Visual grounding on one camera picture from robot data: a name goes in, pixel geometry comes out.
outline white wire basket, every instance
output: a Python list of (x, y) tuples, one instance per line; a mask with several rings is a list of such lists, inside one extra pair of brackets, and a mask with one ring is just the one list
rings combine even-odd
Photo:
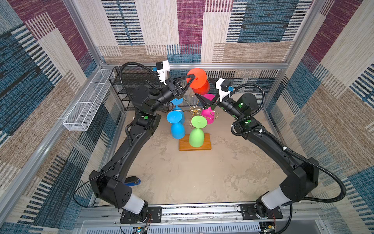
[(87, 131), (97, 110), (108, 92), (110, 79), (114, 79), (113, 70), (101, 69), (96, 73), (78, 102), (70, 111), (63, 125), (69, 131)]

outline orange cup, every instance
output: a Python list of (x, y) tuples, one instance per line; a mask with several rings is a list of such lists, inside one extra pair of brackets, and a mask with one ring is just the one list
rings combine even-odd
[(194, 68), (188, 72), (187, 75), (195, 75), (195, 79), (191, 83), (190, 87), (192, 90), (200, 95), (205, 95), (209, 92), (210, 85), (208, 79), (206, 78), (206, 72), (201, 68)]

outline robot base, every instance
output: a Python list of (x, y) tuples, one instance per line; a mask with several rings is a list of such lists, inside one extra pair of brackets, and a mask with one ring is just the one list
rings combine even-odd
[[(150, 217), (152, 217), (151, 223), (153, 224), (161, 222), (161, 215), (162, 215), (161, 206), (148, 207), (148, 213), (151, 214), (152, 216), (147, 215), (146, 219), (143, 222), (141, 222), (142, 224), (146, 224), (149, 221)], [(121, 220), (120, 220), (121, 224), (136, 224), (137, 222), (135, 222), (135, 220), (137, 220), (136, 217), (130, 211), (123, 210)]]
[[(252, 204), (241, 204), (240, 211), (242, 212), (242, 217), (244, 220), (251, 220), (251, 219), (261, 219), (256, 215), (256, 210), (254, 208), (254, 203)], [(281, 212), (281, 209), (277, 207), (274, 209), (274, 215), (276, 219), (283, 219), (283, 215)]]

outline wooden board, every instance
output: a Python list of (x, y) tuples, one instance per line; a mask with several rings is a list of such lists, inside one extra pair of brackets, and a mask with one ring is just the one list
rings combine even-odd
[(189, 134), (186, 134), (184, 138), (179, 139), (179, 151), (191, 151), (191, 150), (209, 150), (212, 149), (212, 145), (210, 144), (210, 136), (209, 133), (204, 133), (204, 143), (201, 147), (195, 148), (190, 145), (188, 139), (190, 138)]

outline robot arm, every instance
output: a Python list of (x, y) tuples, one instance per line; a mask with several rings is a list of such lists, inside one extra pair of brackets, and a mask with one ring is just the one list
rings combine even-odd
[[(181, 87), (179, 81), (186, 78), (191, 78), (191, 80), (185, 87)], [(194, 79), (194, 75), (166, 79), (166, 86), (156, 95), (152, 95), (146, 86), (137, 87), (132, 96), (135, 118), (126, 127), (126, 140), (100, 172), (93, 171), (89, 176), (96, 197), (115, 207), (130, 211), (135, 221), (146, 219), (148, 204), (133, 194), (130, 187), (123, 184), (129, 168), (140, 149), (153, 135), (159, 124), (161, 116), (156, 114), (155, 111), (161, 105), (170, 102), (174, 98), (180, 99)], [(196, 94), (205, 109), (211, 107), (214, 110), (216, 106), (219, 106), (237, 121), (258, 112), (257, 100), (253, 94), (243, 94), (238, 101), (234, 101), (230, 97), (233, 88), (228, 80), (210, 80), (220, 92), (213, 100)], [(274, 209), (277, 209), (280, 205), (287, 205), (305, 199), (305, 196), (318, 185), (318, 169), (323, 169), (325, 173), (329, 173), (329, 171), (320, 167), (315, 159), (309, 158), (306, 160), (303, 156), (287, 149), (287, 147), (282, 147), (280, 142), (268, 133), (254, 117), (249, 117), (235, 126), (232, 125), (232, 127), (238, 135), (257, 145), (269, 155), (287, 175), (287, 178), (278, 188), (263, 194), (256, 200), (256, 213), (261, 218), (270, 216)], [(337, 177), (333, 179), (338, 183), (340, 181)], [(342, 188), (341, 194), (336, 198), (330, 199), (333, 200), (330, 202), (341, 200), (344, 196), (345, 188)]]
[[(180, 81), (191, 78), (185, 87)], [(113, 158), (100, 170), (89, 175), (95, 196), (132, 213), (134, 219), (142, 221), (147, 216), (147, 202), (132, 193), (132, 189), (124, 185), (127, 173), (135, 157), (153, 135), (158, 127), (161, 116), (155, 111), (171, 100), (183, 97), (195, 79), (194, 75), (165, 80), (166, 86), (156, 95), (152, 95), (146, 86), (138, 86), (132, 99), (135, 107), (134, 120), (126, 127), (127, 138), (119, 147)]]
[[(230, 83), (219, 82), (219, 84), (228, 86)], [(230, 87), (223, 87), (222, 85), (220, 88), (224, 91), (217, 94), (211, 101), (204, 96), (196, 94), (204, 108), (211, 107), (214, 109), (216, 106), (219, 106), (236, 119), (250, 115), (258, 109), (257, 100), (253, 94), (245, 93), (238, 101), (234, 101), (229, 97), (228, 93), (224, 93), (229, 90)], [(234, 128), (237, 133), (254, 130), (242, 135), (242, 137), (263, 150), (287, 175), (287, 178), (278, 188), (263, 194), (256, 200), (256, 213), (260, 217), (270, 216), (273, 210), (278, 209), (280, 205), (302, 200), (318, 185), (318, 169), (288, 155), (274, 139), (265, 134), (267, 131), (266, 128), (254, 117), (250, 117), (246, 121), (238, 123)], [(309, 158), (308, 161), (318, 164), (313, 158)]]

